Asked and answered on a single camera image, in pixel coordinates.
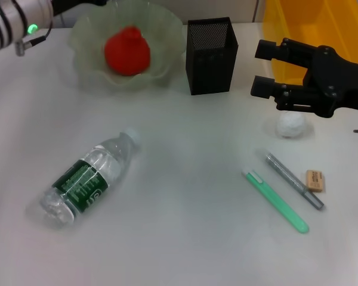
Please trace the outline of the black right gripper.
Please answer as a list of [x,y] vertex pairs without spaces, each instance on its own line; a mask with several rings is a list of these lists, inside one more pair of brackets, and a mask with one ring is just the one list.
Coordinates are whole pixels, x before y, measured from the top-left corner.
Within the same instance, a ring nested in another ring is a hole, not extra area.
[[331,118],[338,108],[358,110],[358,64],[343,59],[333,48],[288,38],[283,38],[280,45],[260,39],[255,58],[307,68],[306,85],[277,83],[255,76],[251,95],[273,97],[278,110],[314,113],[323,118]]

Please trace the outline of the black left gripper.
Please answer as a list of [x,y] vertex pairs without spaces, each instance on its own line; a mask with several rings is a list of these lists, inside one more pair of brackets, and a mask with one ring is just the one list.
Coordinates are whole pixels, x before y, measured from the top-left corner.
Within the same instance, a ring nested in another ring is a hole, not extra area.
[[107,4],[107,0],[52,0],[53,16],[60,15],[81,4],[92,4],[101,7]]

